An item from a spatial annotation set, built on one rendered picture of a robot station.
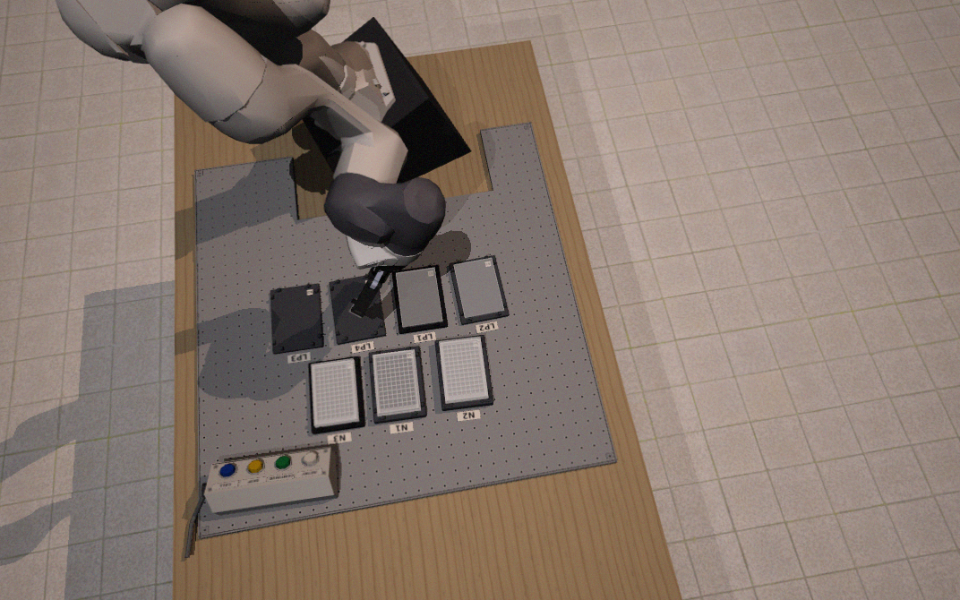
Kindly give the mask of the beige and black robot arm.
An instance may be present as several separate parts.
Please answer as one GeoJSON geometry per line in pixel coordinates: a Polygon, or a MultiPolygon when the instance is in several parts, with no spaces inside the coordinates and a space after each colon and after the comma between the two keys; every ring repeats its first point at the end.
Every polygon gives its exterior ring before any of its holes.
{"type": "Polygon", "coordinates": [[[330,46],[312,30],[330,0],[56,4],[78,39],[103,56],[150,64],[229,138],[263,144],[310,116],[340,140],[323,206],[358,269],[406,267],[439,232],[446,210],[439,185],[422,177],[397,182],[408,150],[381,123],[396,98],[377,44],[330,46]]]}

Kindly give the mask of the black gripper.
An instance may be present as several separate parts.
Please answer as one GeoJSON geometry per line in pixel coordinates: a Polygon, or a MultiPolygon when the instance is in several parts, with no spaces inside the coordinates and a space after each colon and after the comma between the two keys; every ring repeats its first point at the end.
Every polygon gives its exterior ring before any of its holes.
{"type": "Polygon", "coordinates": [[[382,284],[385,284],[387,277],[393,270],[402,269],[405,269],[405,267],[395,267],[395,265],[390,265],[390,267],[371,267],[368,273],[369,279],[366,284],[364,284],[364,289],[361,291],[360,296],[357,299],[352,299],[352,306],[349,312],[355,316],[360,316],[360,318],[364,316],[364,311],[367,311],[370,303],[375,296],[377,296],[379,289],[382,289],[382,284]]]}

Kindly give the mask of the grey button panel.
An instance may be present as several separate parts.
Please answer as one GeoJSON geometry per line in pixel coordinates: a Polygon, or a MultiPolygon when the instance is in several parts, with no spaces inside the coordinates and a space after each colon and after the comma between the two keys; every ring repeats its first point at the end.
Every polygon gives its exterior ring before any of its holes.
{"type": "Polygon", "coordinates": [[[336,452],[328,447],[211,464],[190,521],[185,559],[205,498],[218,515],[338,498],[336,452]]]}

